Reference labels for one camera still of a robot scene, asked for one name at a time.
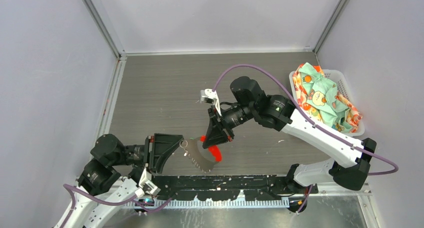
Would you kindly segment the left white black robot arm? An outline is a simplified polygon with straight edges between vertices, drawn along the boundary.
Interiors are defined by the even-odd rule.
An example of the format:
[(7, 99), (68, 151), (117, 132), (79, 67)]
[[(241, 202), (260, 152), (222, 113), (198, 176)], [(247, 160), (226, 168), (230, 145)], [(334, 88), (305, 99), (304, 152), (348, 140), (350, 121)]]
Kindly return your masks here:
[(155, 133), (135, 145), (124, 145), (113, 134), (101, 135), (77, 184), (64, 184), (71, 202), (55, 226), (102, 228), (128, 203), (135, 203), (146, 213), (161, 211), (173, 196), (152, 208), (146, 208), (141, 200), (155, 204), (161, 187), (153, 177), (162, 173), (168, 158), (182, 144), (186, 144), (184, 137), (176, 134)]

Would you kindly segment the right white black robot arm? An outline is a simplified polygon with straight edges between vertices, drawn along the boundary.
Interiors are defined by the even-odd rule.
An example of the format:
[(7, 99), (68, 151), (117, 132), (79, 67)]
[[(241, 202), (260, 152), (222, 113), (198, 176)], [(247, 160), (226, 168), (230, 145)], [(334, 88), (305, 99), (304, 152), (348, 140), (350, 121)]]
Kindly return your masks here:
[(371, 154), (377, 143), (366, 138), (346, 136), (328, 126), (320, 127), (311, 117), (297, 109), (288, 98), (267, 95), (256, 80), (241, 76), (230, 84), (236, 99), (222, 109), (218, 94), (211, 89), (200, 91), (201, 102), (210, 103), (209, 125), (202, 147), (208, 149), (234, 139), (234, 128), (254, 120), (262, 127), (297, 137), (327, 154), (328, 160), (313, 164), (293, 164), (287, 172), (285, 186), (291, 193), (316, 183), (335, 182), (359, 191), (370, 171)]

